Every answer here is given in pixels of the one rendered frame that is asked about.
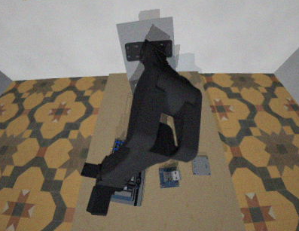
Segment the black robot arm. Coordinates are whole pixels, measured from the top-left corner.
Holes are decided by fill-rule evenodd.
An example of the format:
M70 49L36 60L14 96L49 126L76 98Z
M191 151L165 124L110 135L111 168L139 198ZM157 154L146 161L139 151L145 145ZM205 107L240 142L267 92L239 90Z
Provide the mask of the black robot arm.
M198 153L202 93L163 58L172 57L172 41L145 39L125 44L125 51L127 61L139 60L145 70L133 94L127 147L124 142L113 154L105 156L102 163L85 163L82 169L81 176L96 179L86 210L92 215L106 216L116 187L128 186L133 176L148 167L170 159L187 163ZM162 113L173 117L178 146L172 128L160 122Z

